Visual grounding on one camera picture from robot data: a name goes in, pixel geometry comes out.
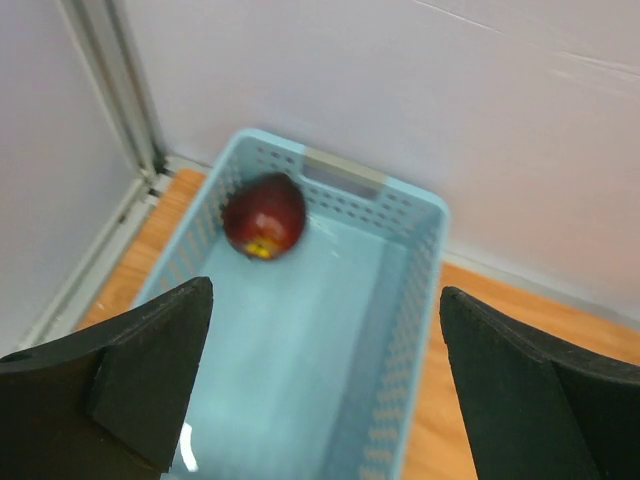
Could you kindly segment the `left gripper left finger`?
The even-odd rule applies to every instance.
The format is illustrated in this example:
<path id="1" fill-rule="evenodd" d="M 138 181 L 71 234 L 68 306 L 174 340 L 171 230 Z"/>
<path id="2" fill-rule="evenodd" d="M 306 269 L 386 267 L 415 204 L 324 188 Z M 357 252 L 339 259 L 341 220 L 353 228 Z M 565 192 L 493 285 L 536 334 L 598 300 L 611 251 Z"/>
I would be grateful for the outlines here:
<path id="1" fill-rule="evenodd" d="M 1 359 L 4 479 L 158 479 L 174 458 L 213 310 L 195 277 Z"/>

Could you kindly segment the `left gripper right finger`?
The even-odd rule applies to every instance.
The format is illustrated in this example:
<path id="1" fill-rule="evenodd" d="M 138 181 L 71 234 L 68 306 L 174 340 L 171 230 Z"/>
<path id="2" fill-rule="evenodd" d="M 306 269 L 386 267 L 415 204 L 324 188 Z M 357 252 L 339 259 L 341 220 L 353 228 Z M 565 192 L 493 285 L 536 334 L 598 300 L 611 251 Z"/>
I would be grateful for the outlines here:
<path id="1" fill-rule="evenodd" d="M 480 479 L 636 479 L 639 368 L 441 292 L 447 346 Z"/>

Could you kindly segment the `dark red fake apple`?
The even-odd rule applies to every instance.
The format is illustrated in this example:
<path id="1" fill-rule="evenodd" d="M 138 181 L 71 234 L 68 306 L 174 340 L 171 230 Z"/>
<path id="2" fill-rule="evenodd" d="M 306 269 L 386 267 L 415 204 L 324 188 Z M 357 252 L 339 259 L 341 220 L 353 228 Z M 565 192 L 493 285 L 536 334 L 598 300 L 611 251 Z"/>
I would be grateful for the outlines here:
<path id="1" fill-rule="evenodd" d="M 301 239 L 307 208 L 301 189 L 285 173 L 261 175 L 234 194 L 222 215 L 227 241 L 240 254 L 274 261 Z"/>

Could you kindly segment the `light blue plastic basket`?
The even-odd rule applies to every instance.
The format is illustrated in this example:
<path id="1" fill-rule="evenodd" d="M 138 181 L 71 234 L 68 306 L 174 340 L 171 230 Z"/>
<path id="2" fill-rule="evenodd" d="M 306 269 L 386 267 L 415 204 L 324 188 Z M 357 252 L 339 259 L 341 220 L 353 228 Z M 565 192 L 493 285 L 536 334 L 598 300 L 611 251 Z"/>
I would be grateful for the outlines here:
<path id="1" fill-rule="evenodd" d="M 293 250 L 237 252 L 222 214 L 287 174 L 307 206 Z M 258 129 L 216 159 L 137 296 L 195 276 L 214 306 L 171 479 L 402 476 L 450 214 L 437 195 Z"/>

